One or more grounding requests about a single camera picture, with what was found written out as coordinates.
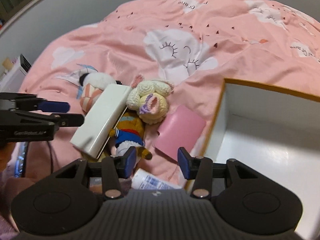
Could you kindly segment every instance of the pink ear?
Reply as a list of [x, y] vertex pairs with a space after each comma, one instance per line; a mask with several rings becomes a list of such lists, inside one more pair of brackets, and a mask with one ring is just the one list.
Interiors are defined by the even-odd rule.
[[148, 101], [148, 108], [151, 114], [157, 114], [159, 112], [160, 102], [157, 97], [152, 96]]
[[144, 81], [143, 75], [142, 75], [142, 74], [138, 74], [138, 75], [135, 76], [135, 78], [134, 78], [133, 81], [131, 82], [130, 86], [131, 86], [132, 88], [136, 88], [136, 87], [138, 86], [138, 84], [139, 84], [140, 82], [142, 82], [142, 81]]

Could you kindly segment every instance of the cartoon cloud face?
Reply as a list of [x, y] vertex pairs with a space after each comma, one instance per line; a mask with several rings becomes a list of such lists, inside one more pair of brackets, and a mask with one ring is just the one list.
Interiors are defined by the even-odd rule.
[[179, 85], [196, 70], [218, 66], [208, 56], [209, 45], [200, 43], [191, 33], [177, 30], [154, 30], [144, 38], [146, 53], [159, 64], [159, 77]]
[[255, 15], [260, 22], [272, 23], [286, 29], [281, 13], [269, 7], [263, 0], [245, 0], [244, 2], [249, 6], [249, 13]]

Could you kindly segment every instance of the crochet toy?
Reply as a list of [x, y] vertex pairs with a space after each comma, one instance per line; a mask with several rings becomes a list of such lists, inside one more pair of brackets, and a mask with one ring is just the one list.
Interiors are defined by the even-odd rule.
[[145, 81], [142, 75], [137, 75], [131, 87], [127, 107], [137, 111], [147, 124], [161, 122], [169, 109], [166, 97], [172, 93], [173, 84], [165, 80]]
[[152, 154], [145, 149], [143, 142], [144, 124], [135, 112], [124, 113], [109, 136], [116, 138], [116, 156], [123, 156], [134, 146], [137, 150], [136, 164], [141, 158], [151, 160]]
[[110, 75], [99, 72], [82, 75], [79, 83], [83, 86], [80, 105], [85, 113], [89, 112], [100, 94], [109, 84], [121, 84], [121, 82], [114, 80]]

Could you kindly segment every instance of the white bottle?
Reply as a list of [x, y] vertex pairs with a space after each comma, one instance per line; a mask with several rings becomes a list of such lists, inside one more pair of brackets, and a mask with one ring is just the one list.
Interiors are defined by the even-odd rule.
[[182, 187], [157, 178], [156, 176], [138, 169], [132, 178], [131, 187], [134, 189], [180, 189]]

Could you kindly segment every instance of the bottle label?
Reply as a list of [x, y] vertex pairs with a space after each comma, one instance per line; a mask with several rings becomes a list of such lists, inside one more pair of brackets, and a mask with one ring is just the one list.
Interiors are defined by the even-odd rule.
[[175, 189], [174, 187], [148, 175], [139, 189]]

